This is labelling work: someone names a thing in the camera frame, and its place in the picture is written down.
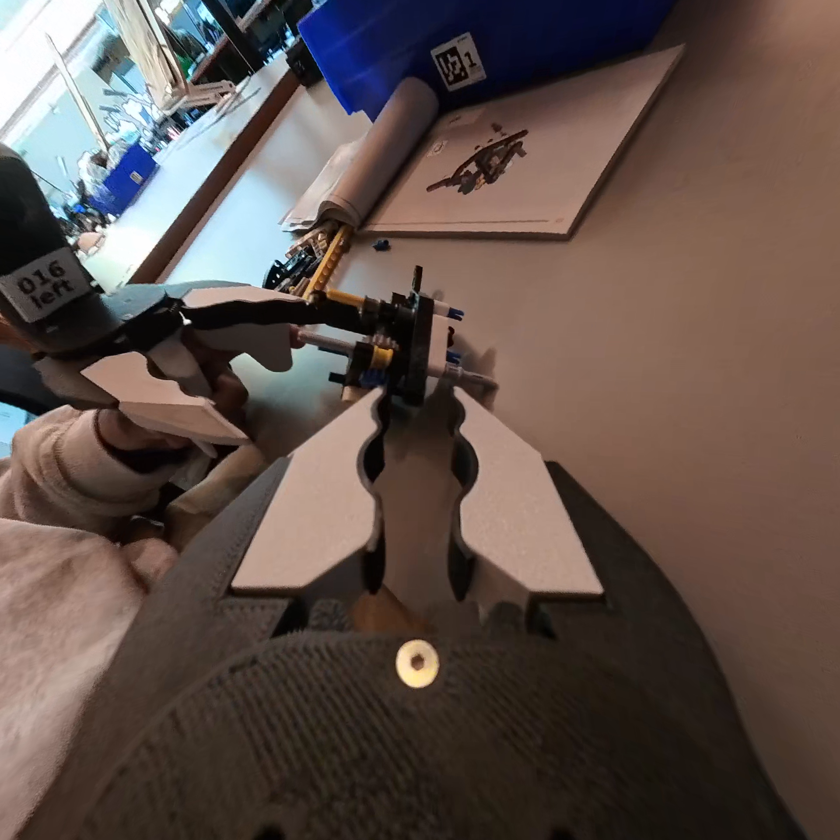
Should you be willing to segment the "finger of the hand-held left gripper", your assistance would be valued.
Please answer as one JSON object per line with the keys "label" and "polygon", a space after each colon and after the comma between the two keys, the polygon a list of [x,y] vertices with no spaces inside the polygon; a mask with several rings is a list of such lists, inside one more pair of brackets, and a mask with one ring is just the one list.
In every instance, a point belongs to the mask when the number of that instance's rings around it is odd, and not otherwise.
{"label": "finger of the hand-held left gripper", "polygon": [[195,329],[217,330],[239,325],[296,327],[325,324],[360,330],[368,298],[327,290],[301,298],[262,287],[196,287],[184,295],[184,317]]}
{"label": "finger of the hand-held left gripper", "polygon": [[213,389],[200,361],[204,352],[231,359],[246,354],[268,371],[283,373],[292,366],[290,328],[287,324],[240,324],[211,330],[186,326],[153,347],[153,364],[184,393],[209,397]]}

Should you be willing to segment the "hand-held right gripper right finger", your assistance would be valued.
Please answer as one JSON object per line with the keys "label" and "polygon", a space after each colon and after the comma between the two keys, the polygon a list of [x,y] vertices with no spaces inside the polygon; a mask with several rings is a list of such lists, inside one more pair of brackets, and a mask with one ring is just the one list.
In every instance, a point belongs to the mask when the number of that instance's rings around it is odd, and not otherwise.
{"label": "hand-held right gripper right finger", "polygon": [[604,586],[539,451],[462,387],[453,397],[455,599],[478,608],[600,599]]}

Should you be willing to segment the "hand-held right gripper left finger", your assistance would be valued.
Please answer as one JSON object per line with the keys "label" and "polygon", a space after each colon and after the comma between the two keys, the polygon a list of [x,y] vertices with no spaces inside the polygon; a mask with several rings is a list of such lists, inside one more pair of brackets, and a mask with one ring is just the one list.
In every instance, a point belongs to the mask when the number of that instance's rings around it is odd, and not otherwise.
{"label": "hand-held right gripper left finger", "polygon": [[376,593],[385,573],[385,388],[376,387],[287,458],[233,577],[241,595]]}

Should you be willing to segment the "black yellow lego assembly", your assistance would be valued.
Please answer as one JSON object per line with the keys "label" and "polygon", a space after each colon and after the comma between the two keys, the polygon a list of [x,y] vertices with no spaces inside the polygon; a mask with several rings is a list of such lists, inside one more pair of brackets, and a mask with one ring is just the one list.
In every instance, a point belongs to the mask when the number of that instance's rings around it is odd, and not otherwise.
{"label": "black yellow lego assembly", "polygon": [[454,342],[465,314],[425,294],[423,279],[424,268],[415,266],[407,294],[394,292],[387,300],[323,283],[311,283],[303,294],[314,315],[313,321],[297,327],[297,337],[346,360],[343,372],[329,374],[345,402],[356,402],[381,387],[409,406],[420,406],[429,380],[472,386],[483,393],[498,388],[491,376],[462,364]]}

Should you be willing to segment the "person's left forearm grey sleeve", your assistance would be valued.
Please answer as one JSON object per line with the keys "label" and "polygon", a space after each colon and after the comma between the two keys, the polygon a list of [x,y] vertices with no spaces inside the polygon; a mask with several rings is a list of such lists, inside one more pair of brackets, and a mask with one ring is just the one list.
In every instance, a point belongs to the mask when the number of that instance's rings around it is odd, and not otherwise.
{"label": "person's left forearm grey sleeve", "polygon": [[185,437],[152,432],[116,409],[62,407],[16,432],[2,459],[2,553],[37,543],[48,552],[91,539],[131,543],[165,485],[202,452]]}

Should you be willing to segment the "pile of loose lego pieces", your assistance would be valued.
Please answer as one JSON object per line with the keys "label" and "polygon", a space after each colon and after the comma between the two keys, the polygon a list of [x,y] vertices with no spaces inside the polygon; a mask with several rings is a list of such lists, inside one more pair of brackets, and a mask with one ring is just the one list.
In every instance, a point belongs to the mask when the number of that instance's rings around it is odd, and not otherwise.
{"label": "pile of loose lego pieces", "polygon": [[262,287],[296,298],[323,291],[355,233],[348,224],[328,221],[295,239],[284,259],[268,268]]}

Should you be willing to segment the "open lego instruction booklet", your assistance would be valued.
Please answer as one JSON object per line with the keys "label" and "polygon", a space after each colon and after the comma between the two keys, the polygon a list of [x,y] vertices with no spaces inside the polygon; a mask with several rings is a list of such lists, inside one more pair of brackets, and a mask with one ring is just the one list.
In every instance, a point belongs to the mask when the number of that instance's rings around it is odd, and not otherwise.
{"label": "open lego instruction booklet", "polygon": [[370,235],[565,240],[654,105],[685,47],[635,57],[444,115],[403,80],[280,220]]}

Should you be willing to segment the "person's left hand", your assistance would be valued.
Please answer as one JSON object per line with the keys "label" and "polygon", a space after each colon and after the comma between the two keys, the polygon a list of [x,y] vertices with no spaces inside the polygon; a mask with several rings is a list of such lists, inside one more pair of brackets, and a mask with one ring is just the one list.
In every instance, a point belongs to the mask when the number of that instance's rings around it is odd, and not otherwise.
{"label": "person's left hand", "polygon": [[[245,422],[248,392],[229,364],[213,363],[205,368],[205,377],[213,387],[211,401],[233,425]],[[117,409],[101,409],[95,421],[96,434],[106,452],[123,466],[140,475],[187,461],[193,443],[179,437],[152,431],[131,421]]]}

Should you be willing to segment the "small blue bin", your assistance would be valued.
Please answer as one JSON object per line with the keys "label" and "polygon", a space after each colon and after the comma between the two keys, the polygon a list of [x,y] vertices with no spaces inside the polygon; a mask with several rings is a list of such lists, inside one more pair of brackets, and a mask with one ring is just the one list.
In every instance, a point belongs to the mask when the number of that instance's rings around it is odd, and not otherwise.
{"label": "small blue bin", "polygon": [[128,146],[111,171],[90,196],[90,205],[100,214],[120,217],[139,197],[160,169],[141,140]]}

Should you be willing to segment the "wooden board on white stand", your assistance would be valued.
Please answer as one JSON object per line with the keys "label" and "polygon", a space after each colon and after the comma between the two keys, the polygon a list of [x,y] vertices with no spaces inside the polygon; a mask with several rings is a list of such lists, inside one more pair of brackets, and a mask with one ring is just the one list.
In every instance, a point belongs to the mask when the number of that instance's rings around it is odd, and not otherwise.
{"label": "wooden board on white stand", "polygon": [[155,106],[165,116],[216,106],[238,95],[236,86],[228,80],[194,84],[187,79],[149,2],[105,1],[104,5],[140,69]]}

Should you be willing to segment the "small black box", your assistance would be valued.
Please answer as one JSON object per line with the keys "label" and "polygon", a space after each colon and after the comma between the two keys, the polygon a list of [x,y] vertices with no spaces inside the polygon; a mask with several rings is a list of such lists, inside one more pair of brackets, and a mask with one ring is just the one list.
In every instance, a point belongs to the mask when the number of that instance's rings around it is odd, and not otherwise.
{"label": "small black box", "polygon": [[299,84],[305,88],[311,88],[323,79],[322,71],[312,57],[309,47],[300,36],[296,37],[287,47],[286,61],[288,68],[297,78]]}

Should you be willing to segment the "person's grey sweatshirt torso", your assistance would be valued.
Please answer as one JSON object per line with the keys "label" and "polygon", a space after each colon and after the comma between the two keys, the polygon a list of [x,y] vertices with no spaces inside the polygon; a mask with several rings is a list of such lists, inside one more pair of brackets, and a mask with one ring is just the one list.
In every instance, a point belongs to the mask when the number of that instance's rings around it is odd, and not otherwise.
{"label": "person's grey sweatshirt torso", "polygon": [[2,520],[1,837],[15,838],[66,759],[80,715],[178,553]]}

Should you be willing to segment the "large blue plastic bin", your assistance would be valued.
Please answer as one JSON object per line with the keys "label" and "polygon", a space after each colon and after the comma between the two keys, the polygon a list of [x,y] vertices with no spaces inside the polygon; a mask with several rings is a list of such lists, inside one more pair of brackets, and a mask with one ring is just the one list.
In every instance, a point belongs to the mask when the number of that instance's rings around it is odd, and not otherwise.
{"label": "large blue plastic bin", "polygon": [[674,1],[328,1],[298,24],[349,114],[374,120],[405,78],[442,112],[641,51]]}

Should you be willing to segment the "black steel post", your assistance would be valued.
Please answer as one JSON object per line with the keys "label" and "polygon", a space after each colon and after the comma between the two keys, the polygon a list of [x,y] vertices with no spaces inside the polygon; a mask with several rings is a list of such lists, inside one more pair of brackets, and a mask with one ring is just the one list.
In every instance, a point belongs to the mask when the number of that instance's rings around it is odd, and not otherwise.
{"label": "black steel post", "polygon": [[234,18],[222,1],[201,1],[207,12],[222,29],[227,42],[238,53],[247,68],[257,72],[264,67],[268,60],[259,51],[256,42],[251,38],[249,30],[258,16],[263,14],[275,1],[254,2],[242,18]]}

